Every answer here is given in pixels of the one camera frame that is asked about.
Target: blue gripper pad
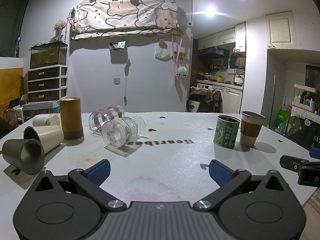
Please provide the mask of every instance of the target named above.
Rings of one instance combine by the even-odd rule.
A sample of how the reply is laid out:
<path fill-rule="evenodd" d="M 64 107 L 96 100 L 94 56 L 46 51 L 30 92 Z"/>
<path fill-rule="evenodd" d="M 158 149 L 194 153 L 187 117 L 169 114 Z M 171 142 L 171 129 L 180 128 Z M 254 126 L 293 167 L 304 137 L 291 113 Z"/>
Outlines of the blue gripper pad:
<path fill-rule="evenodd" d="M 320 159 L 320 149 L 318 149 L 318 148 L 311 148 L 310 151 L 309 151 L 309 155 L 310 155 L 310 157 L 312 157 L 312 158 Z"/>
<path fill-rule="evenodd" d="M 108 160 L 102 160 L 85 170 L 84 176 L 95 185 L 100 186 L 110 176 L 110 171 L 110 162 Z"/>
<path fill-rule="evenodd" d="M 228 171 L 224 167 L 227 168 L 217 160 L 212 160 L 209 164 L 209 175 L 220 187 L 228 183 L 234 177 L 232 170 L 229 169 Z"/>

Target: gray metal cup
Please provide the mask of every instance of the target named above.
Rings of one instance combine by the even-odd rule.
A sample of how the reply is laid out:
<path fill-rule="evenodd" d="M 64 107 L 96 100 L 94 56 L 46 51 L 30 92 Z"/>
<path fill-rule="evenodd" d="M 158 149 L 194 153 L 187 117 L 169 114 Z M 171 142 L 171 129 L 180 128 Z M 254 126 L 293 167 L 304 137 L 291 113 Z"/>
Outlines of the gray metal cup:
<path fill-rule="evenodd" d="M 29 175 L 38 174 L 44 166 L 44 150 L 36 139 L 9 139 L 2 146 L 7 163 Z"/>

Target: green bag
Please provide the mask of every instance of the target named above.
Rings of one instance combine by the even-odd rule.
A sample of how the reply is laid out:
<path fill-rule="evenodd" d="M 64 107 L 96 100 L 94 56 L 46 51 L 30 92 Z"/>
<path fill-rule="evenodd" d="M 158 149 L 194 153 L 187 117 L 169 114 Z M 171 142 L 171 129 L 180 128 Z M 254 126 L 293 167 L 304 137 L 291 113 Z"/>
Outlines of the green bag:
<path fill-rule="evenodd" d="M 278 112 L 278 116 L 275 120 L 275 127 L 278 127 L 281 123 L 283 123 L 284 127 L 287 127 L 289 119 L 290 119 L 290 113 L 280 109 Z"/>

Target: black clamp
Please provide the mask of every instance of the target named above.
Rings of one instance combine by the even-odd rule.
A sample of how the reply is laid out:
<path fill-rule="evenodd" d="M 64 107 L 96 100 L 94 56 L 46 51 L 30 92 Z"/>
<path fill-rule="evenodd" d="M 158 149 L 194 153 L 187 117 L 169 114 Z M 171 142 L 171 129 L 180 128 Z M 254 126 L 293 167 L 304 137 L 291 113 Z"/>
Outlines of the black clamp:
<path fill-rule="evenodd" d="M 298 184 L 310 187 L 320 187 L 320 162 L 310 162 L 305 159 L 283 155 L 280 166 L 298 173 Z"/>

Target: white cabinet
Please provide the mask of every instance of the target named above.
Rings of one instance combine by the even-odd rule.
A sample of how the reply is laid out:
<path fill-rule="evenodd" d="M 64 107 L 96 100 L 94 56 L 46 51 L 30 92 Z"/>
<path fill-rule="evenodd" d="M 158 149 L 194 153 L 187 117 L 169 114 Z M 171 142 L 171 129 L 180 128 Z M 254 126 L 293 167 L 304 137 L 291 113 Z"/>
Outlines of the white cabinet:
<path fill-rule="evenodd" d="M 296 31 L 292 12 L 266 16 L 268 49 L 296 49 Z"/>
<path fill-rule="evenodd" d="M 245 23 L 236 26 L 236 52 L 245 52 Z"/>
<path fill-rule="evenodd" d="M 225 86 L 212 85 L 219 90 L 222 96 L 222 111 L 224 114 L 239 114 L 242 98 L 242 90 Z"/>
<path fill-rule="evenodd" d="M 226 43 L 236 42 L 235 28 L 214 34 L 214 45 L 219 46 Z"/>
<path fill-rule="evenodd" d="M 198 49 L 205 49 L 214 46 L 213 35 L 199 39 Z"/>

